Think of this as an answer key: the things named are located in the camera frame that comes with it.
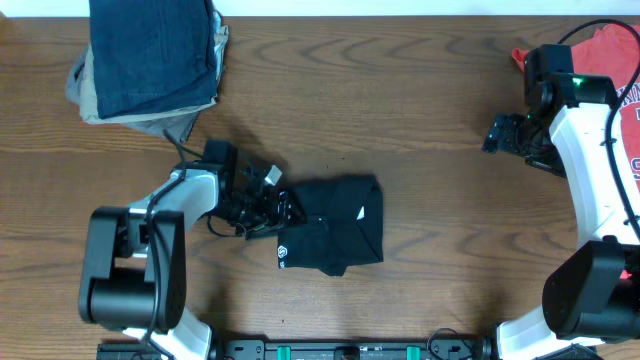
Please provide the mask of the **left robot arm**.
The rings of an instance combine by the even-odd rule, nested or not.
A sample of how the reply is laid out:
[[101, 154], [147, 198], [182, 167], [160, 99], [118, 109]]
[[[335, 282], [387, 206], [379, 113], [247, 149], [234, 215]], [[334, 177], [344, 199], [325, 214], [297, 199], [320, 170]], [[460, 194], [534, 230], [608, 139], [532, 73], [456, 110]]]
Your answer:
[[103, 343], [99, 359], [221, 359], [224, 347], [186, 309], [187, 232], [217, 217], [246, 240], [269, 237], [306, 220], [295, 196], [278, 186], [277, 166], [244, 170], [234, 185], [238, 149], [210, 139], [147, 197], [91, 215], [79, 289], [83, 321], [120, 331], [129, 341]]

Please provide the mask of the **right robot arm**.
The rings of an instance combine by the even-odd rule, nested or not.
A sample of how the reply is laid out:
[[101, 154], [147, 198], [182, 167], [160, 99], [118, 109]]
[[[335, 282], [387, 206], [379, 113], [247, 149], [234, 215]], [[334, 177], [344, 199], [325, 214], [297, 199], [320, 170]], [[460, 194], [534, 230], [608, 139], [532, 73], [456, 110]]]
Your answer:
[[567, 180], [577, 249], [540, 306], [498, 325], [499, 359], [542, 359], [639, 337], [639, 191], [626, 165], [620, 98], [604, 76], [526, 75], [525, 115], [499, 114], [483, 145]]

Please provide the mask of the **black polo shirt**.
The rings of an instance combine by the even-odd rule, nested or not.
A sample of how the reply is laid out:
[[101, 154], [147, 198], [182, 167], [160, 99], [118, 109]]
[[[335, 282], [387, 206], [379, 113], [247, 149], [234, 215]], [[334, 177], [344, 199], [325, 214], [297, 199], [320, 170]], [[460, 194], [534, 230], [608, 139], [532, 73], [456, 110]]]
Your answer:
[[375, 176], [311, 180], [292, 192], [306, 220], [279, 231], [279, 268], [341, 277], [350, 266], [384, 261], [384, 195]]

